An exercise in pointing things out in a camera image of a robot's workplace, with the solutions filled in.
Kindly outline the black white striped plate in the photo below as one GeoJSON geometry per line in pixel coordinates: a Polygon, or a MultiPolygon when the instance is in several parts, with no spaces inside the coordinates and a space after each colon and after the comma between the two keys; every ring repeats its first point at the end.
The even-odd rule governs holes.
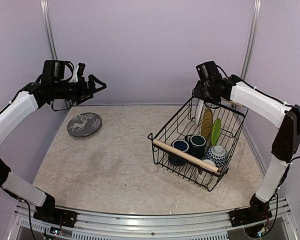
{"type": "Polygon", "coordinates": [[[203,106],[204,106],[204,101],[202,99],[198,100],[198,104],[197,104],[197,109],[196,109],[196,113],[195,113],[195,124],[198,126],[200,123],[200,119],[201,119],[201,115],[202,115],[202,110],[203,110],[203,106]]]}

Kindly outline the grey reindeer plate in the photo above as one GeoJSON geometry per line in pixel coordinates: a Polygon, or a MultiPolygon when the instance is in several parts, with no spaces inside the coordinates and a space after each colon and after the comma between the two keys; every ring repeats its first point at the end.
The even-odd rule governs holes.
{"type": "Polygon", "coordinates": [[[67,132],[75,138],[85,138],[98,132],[102,118],[93,112],[85,112],[73,117],[67,124],[67,132]]]}

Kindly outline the yellow woven pattern plate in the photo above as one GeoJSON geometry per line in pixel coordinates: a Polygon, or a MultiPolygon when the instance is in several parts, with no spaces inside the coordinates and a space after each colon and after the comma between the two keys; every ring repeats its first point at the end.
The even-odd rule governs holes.
{"type": "Polygon", "coordinates": [[[201,121],[201,128],[200,128],[200,134],[207,140],[213,126],[213,113],[212,110],[208,107],[205,109],[202,121],[201,121]]]}

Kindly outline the green leaf shaped plate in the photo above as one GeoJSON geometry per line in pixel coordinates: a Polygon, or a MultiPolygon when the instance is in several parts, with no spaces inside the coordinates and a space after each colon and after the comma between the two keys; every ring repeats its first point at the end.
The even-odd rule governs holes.
{"type": "Polygon", "coordinates": [[[215,146],[219,140],[219,137],[221,135],[221,119],[217,118],[213,125],[212,125],[212,129],[211,129],[211,145],[215,146]]]}

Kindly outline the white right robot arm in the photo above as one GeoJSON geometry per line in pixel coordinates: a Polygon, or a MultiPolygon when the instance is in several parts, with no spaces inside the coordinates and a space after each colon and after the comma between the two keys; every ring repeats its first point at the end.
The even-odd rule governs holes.
{"type": "Polygon", "coordinates": [[[266,212],[262,203],[269,202],[284,182],[284,175],[300,145],[300,107],[275,100],[236,75],[199,80],[192,95],[217,106],[222,99],[232,101],[262,116],[278,129],[271,147],[270,165],[254,195],[258,202],[245,212],[250,222],[258,221],[266,212]]]}

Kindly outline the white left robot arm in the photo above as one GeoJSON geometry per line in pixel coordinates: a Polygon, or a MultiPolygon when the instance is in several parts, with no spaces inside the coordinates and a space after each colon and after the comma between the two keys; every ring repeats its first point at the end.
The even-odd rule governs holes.
{"type": "MultiPolygon", "coordinates": [[[[69,100],[79,105],[107,88],[107,84],[90,74],[88,80],[54,81],[43,77],[30,82],[17,92],[15,97],[0,111],[0,149],[7,139],[34,112],[55,100],[69,100]]],[[[53,223],[60,218],[60,211],[51,203],[46,192],[15,173],[0,156],[0,188],[36,207],[47,221],[53,223]]]]}

